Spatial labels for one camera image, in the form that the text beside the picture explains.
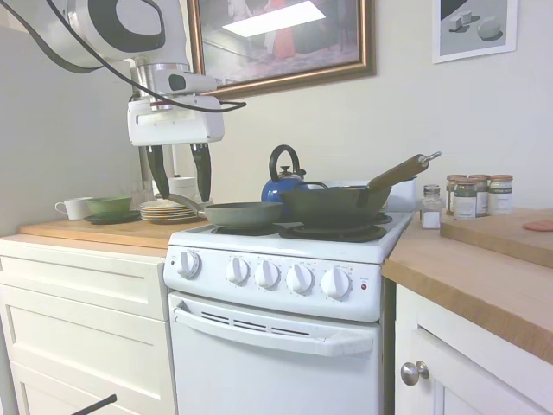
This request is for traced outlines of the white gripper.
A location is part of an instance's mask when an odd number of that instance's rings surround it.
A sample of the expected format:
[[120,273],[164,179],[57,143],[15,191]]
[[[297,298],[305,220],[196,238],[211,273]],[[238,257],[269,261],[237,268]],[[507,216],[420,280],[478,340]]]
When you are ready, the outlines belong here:
[[169,198],[170,189],[161,145],[191,144],[200,198],[203,202],[210,200],[212,165],[208,144],[220,141],[225,134],[222,113],[174,106],[154,110],[147,99],[142,99],[128,104],[127,124],[131,143],[148,146],[149,169],[163,199]]

